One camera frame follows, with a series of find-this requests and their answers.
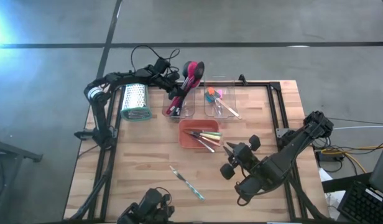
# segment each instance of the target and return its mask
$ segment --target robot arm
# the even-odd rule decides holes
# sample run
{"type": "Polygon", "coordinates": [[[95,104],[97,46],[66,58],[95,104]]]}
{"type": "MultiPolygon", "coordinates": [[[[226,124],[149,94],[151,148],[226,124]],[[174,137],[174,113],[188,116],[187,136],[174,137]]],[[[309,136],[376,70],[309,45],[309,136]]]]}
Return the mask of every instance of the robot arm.
{"type": "Polygon", "coordinates": [[[169,206],[171,196],[160,194],[157,189],[149,189],[139,204],[132,203],[118,218],[117,224],[171,223],[169,218],[175,208],[169,206]]]}
{"type": "Polygon", "coordinates": [[[104,106],[115,90],[119,86],[133,83],[144,85],[154,84],[159,88],[164,89],[168,93],[168,98],[170,98],[170,100],[174,96],[181,96],[184,92],[176,82],[180,77],[179,74],[177,72],[172,72],[166,76],[161,75],[169,67],[170,64],[166,59],[159,58],[155,65],[148,65],[136,72],[109,73],[103,78],[96,79],[87,85],[84,89],[84,95],[90,102],[96,127],[94,130],[79,131],[74,135],[81,140],[92,138],[102,149],[110,148],[114,144],[116,130],[109,127],[104,106]],[[108,90],[105,92],[103,89],[106,86],[108,86],[108,90]]]}
{"type": "Polygon", "coordinates": [[[228,143],[233,151],[224,147],[229,156],[229,164],[222,166],[221,173],[225,179],[230,179],[234,175],[234,168],[238,165],[242,167],[242,170],[248,171],[249,175],[234,188],[239,194],[239,199],[249,203],[253,196],[280,187],[287,179],[297,156],[315,139],[330,136],[332,130],[333,123],[322,112],[312,112],[304,119],[302,128],[297,131],[288,131],[282,136],[279,141],[282,147],[280,152],[265,157],[261,161],[252,153],[261,145],[257,136],[250,138],[251,147],[244,143],[237,145],[228,143]]]}

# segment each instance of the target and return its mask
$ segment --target red plastic bowl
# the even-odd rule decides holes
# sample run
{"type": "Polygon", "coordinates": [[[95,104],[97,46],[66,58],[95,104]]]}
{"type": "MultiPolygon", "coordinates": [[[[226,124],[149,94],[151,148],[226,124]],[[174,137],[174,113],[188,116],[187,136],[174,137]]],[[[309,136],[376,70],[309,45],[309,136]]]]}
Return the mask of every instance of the red plastic bowl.
{"type": "Polygon", "coordinates": [[[178,140],[181,147],[189,149],[204,149],[205,147],[200,144],[193,136],[183,132],[185,129],[199,129],[203,131],[219,132],[219,124],[212,119],[184,119],[179,122],[178,140]]]}

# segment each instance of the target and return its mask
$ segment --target wooden table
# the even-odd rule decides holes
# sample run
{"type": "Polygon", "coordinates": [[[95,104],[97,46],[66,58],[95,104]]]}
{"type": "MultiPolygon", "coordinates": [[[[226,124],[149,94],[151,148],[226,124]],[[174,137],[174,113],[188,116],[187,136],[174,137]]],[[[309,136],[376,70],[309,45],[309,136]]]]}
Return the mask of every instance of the wooden table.
{"type": "MultiPolygon", "coordinates": [[[[305,115],[297,83],[293,80],[280,82],[290,128],[300,128],[305,115]]],[[[139,203],[146,191],[155,187],[166,188],[172,194],[175,213],[171,220],[175,222],[289,220],[283,187],[254,197],[245,207],[238,206],[236,204],[238,194],[234,190],[234,185],[236,181],[243,179],[239,168],[231,180],[225,180],[219,171],[227,162],[227,155],[222,148],[217,147],[216,153],[210,153],[206,149],[181,148],[178,144],[178,124],[168,120],[161,112],[165,92],[149,88],[149,95],[152,119],[136,123],[121,121],[106,213],[107,222],[115,222],[132,202],[139,203]],[[206,200],[199,201],[190,189],[175,177],[169,165],[176,168],[206,200]]],[[[249,137],[256,134],[262,144],[256,152],[258,158],[262,159],[277,152],[267,90],[263,87],[236,87],[236,99],[237,109],[243,119],[234,118],[219,122],[224,140],[233,143],[248,142],[249,137]]],[[[203,89],[200,88],[196,91],[196,112],[193,119],[209,119],[204,114],[203,105],[203,89]]],[[[94,125],[90,112],[86,127],[93,128],[94,125]]],[[[80,153],[94,145],[93,141],[83,142],[80,153]]],[[[98,150],[95,150],[78,159],[65,218],[73,215],[91,192],[98,155],[98,150]]],[[[321,213],[328,215],[313,151],[309,148],[304,150],[297,162],[304,191],[321,213]]],[[[98,198],[96,216],[100,210],[100,200],[101,198],[98,198]]],[[[293,201],[298,216],[299,209],[294,191],[293,201]]]]}

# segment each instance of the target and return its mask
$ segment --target gray floor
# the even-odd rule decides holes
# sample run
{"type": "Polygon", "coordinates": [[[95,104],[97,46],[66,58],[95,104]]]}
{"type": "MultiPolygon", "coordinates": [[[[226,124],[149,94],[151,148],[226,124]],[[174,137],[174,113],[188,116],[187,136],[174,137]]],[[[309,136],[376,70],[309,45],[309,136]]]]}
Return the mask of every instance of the gray floor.
{"type": "MultiPolygon", "coordinates": [[[[105,43],[116,0],[0,0],[0,44],[105,43]]],[[[380,0],[124,1],[113,42],[383,41],[380,0]]],[[[172,49],[158,49],[169,55],[172,49]]],[[[0,49],[0,139],[43,153],[25,161],[5,223],[62,218],[103,49],[0,49]]],[[[129,49],[111,49],[105,73],[129,70],[129,49]]],[[[154,62],[138,50],[137,67],[154,62]]],[[[206,63],[207,77],[298,81],[305,113],[383,123],[383,47],[184,48],[172,60],[206,63]]],[[[337,127],[370,125],[333,120],[337,127]]],[[[334,131],[333,144],[367,146],[383,129],[334,131]]],[[[372,170],[379,156],[356,156],[372,170]]],[[[337,164],[322,164],[335,169],[337,164]]],[[[353,175],[351,164],[333,177],[353,175]]]]}

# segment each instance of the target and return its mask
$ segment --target computer keyboard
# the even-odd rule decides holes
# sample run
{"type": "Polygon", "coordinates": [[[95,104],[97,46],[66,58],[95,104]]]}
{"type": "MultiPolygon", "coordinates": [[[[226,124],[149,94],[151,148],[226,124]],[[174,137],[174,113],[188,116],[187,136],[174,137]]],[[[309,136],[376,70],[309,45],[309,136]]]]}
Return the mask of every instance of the computer keyboard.
{"type": "Polygon", "coordinates": [[[360,182],[346,191],[338,211],[351,221],[383,224],[383,198],[360,182]]]}

